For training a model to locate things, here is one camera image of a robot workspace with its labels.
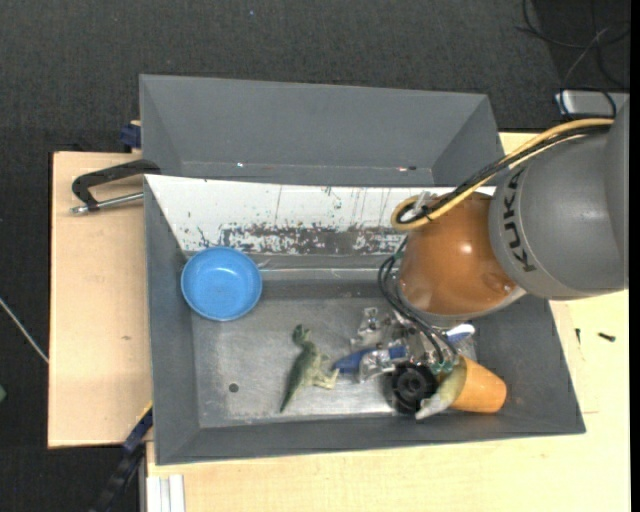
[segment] black cable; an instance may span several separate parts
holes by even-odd
[[[593,30],[593,37],[592,39],[589,41],[589,43],[587,43],[586,45],[584,44],[577,44],[577,43],[572,43],[572,42],[567,42],[567,41],[561,41],[558,39],[554,39],[552,37],[550,37],[549,35],[545,34],[544,32],[542,32],[540,29],[536,28],[533,25],[533,22],[531,21],[531,17],[529,16],[529,10],[527,9],[527,2],[528,0],[522,0],[522,17],[524,19],[525,22],[525,27],[516,27],[516,29],[521,30],[522,32],[531,34],[549,44],[555,45],[555,46],[559,46],[562,48],[568,48],[568,49],[572,49],[572,50],[582,50],[582,53],[578,56],[578,58],[575,60],[575,62],[572,64],[571,68],[569,69],[569,72],[565,75],[562,83],[563,86],[561,88],[561,92],[564,91],[565,89],[568,88],[567,84],[568,84],[568,80],[571,74],[573,74],[575,68],[577,67],[577,65],[585,58],[585,56],[590,52],[590,51],[594,51],[595,52],[595,60],[596,60],[596,64],[598,66],[598,69],[600,71],[600,73],[607,79],[609,80],[612,84],[614,84],[616,87],[620,88],[620,89],[628,89],[628,87],[625,86],[625,84],[616,79],[607,69],[606,65],[605,65],[605,59],[603,57],[603,53],[602,50],[604,48],[607,48],[608,46],[611,46],[615,43],[618,43],[620,41],[622,41],[623,39],[625,39],[630,33],[631,33],[631,22],[630,21],[617,21],[612,23],[611,25],[607,26],[606,28],[599,30],[598,29],[598,23],[597,23],[597,17],[596,17],[596,9],[595,9],[595,1],[591,0],[590,1],[590,17],[591,17],[591,28]],[[624,30],[623,32],[621,32],[620,34],[618,34],[617,36],[611,37],[609,39],[605,39],[604,36],[606,34],[608,34],[614,27],[618,26],[618,25],[629,25],[629,27]],[[593,89],[590,87],[584,87],[584,86],[578,86],[575,87],[577,89]],[[600,92],[603,92],[604,94],[608,94],[606,90],[600,90]]]
[[[143,438],[152,425],[153,409],[149,407],[122,445],[122,458],[89,512],[111,512],[125,494],[142,464]]]
[[[378,269],[378,287],[382,292],[382,295],[387,300],[387,302],[395,309],[398,313],[400,313],[403,317],[405,317],[410,322],[414,323],[420,331],[427,337],[427,339],[431,342],[434,349],[436,350],[436,354],[438,356],[438,362],[443,364],[446,362],[444,352],[440,343],[443,343],[452,354],[457,354],[458,351],[449,343],[447,340],[446,333],[440,332],[439,329],[427,324],[424,320],[420,319],[409,307],[407,307],[397,296],[397,294],[392,293],[389,290],[388,282],[391,278],[391,271],[396,261],[398,260],[398,255],[402,253],[404,247],[407,244],[407,237],[405,237],[396,250],[394,254],[392,254],[389,258],[387,258],[380,268]]]

